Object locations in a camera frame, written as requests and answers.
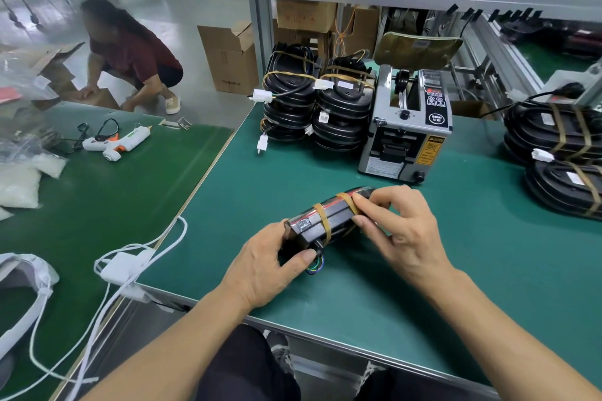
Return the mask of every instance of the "coiled cable bundle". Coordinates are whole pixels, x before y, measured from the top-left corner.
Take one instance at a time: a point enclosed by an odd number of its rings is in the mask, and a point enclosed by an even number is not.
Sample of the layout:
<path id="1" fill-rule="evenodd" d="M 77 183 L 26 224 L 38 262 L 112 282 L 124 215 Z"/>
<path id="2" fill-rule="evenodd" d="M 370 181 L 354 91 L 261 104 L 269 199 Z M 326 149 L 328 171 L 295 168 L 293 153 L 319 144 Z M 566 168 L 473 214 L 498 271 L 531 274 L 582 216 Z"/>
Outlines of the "coiled cable bundle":
<path id="1" fill-rule="evenodd" d="M 366 68 L 364 49 L 330 61 L 321 80 L 332 87 L 320 89 L 312 118 L 312 139 L 331 151 L 352 151 L 365 141 L 374 102 L 374 77 Z"/>
<path id="2" fill-rule="evenodd" d="M 278 43 L 268 62 L 263 88 L 273 95 L 264 103 L 261 131 L 270 139 L 296 141 L 311 124 L 320 65 L 304 45 Z"/>
<path id="3" fill-rule="evenodd" d="M 517 102 L 506 113 L 504 144 L 520 162 L 535 148 L 576 163 L 602 159 L 602 115 L 575 105 Z"/>
<path id="4" fill-rule="evenodd" d="M 535 198 L 558 212 L 602 221 L 602 167 L 534 162 L 525 183 Z"/>

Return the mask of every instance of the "yellow warning sticker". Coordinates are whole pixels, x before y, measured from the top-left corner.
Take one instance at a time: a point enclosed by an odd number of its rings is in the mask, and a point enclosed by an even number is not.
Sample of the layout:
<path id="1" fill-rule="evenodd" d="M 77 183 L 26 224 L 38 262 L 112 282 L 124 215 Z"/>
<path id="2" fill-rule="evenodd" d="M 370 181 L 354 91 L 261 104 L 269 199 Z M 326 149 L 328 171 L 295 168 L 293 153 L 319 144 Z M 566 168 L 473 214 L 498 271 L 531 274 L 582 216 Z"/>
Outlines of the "yellow warning sticker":
<path id="1" fill-rule="evenodd" d="M 445 140 L 446 139 L 442 136 L 429 135 L 429 137 L 426 139 L 425 145 L 422 146 L 420 154 L 418 154 L 416 163 L 422 165 L 433 165 L 435 157 L 437 157 L 437 154 L 439 154 L 439 150 L 441 149 L 441 146 L 443 146 L 443 142 Z"/>

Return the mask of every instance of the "hand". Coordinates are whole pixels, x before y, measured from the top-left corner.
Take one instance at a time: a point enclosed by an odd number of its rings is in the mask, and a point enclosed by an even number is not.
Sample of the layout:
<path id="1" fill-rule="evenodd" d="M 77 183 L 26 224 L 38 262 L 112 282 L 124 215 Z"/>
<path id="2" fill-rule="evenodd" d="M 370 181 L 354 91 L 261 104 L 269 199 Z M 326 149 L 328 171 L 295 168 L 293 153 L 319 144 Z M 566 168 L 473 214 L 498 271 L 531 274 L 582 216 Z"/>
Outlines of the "hand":
<path id="1" fill-rule="evenodd" d="M 84 100 L 95 92 L 98 92 L 98 85 L 86 85 L 81 91 L 79 91 L 78 99 Z"/>
<path id="2" fill-rule="evenodd" d="M 121 105 L 122 111 L 129 111 L 130 113 L 134 112 L 136 105 L 131 100 L 124 101 L 124 104 Z"/>
<path id="3" fill-rule="evenodd" d="M 284 221 L 264 227 L 245 243 L 222 279 L 221 285 L 239 295 L 249 312 L 269 303 L 306 270 L 316 256 L 313 249 L 306 249 L 281 267 L 278 251 L 284 237 Z"/>
<path id="4" fill-rule="evenodd" d="M 414 287 L 429 288 L 455 271 L 441 243 L 437 220 L 418 190 L 394 185 L 375 190 L 369 200 L 354 193 L 353 201 L 365 214 L 355 216 L 354 222 Z M 399 216 L 389 211 L 391 205 Z M 391 235 L 387 236 L 379 225 Z"/>

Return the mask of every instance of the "hot glue gun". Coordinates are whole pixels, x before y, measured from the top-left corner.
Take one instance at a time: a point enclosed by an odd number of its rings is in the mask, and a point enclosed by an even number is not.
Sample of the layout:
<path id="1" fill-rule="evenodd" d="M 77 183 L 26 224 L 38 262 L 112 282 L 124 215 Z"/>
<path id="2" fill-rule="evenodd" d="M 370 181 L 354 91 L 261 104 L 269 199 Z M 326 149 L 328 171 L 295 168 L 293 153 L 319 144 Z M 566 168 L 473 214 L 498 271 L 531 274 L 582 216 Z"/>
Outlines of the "hot glue gun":
<path id="1" fill-rule="evenodd" d="M 150 127 L 141 125 L 136 127 L 122 139 L 119 135 L 109 138 L 106 141 L 99 141 L 96 138 L 88 138 L 83 141 L 82 147 L 86 151 L 102 151 L 105 159 L 111 162 L 117 162 L 121 159 L 121 154 L 124 151 L 131 151 L 138 146 L 142 141 L 146 140 L 151 134 Z"/>

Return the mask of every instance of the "red shirt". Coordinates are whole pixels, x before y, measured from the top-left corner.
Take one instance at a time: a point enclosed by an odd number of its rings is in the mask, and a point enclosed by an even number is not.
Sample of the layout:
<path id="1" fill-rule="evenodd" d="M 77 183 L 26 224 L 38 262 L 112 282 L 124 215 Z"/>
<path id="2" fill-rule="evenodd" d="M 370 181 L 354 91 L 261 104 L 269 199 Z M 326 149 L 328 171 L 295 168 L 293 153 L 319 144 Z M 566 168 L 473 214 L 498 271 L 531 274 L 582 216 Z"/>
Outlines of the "red shirt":
<path id="1" fill-rule="evenodd" d="M 90 38 L 90 51 L 104 57 L 111 68 L 141 82 L 157 75 L 157 64 L 182 70 L 169 48 L 150 30 L 146 29 L 146 34 L 147 39 L 120 29 L 119 44 L 99 43 Z"/>

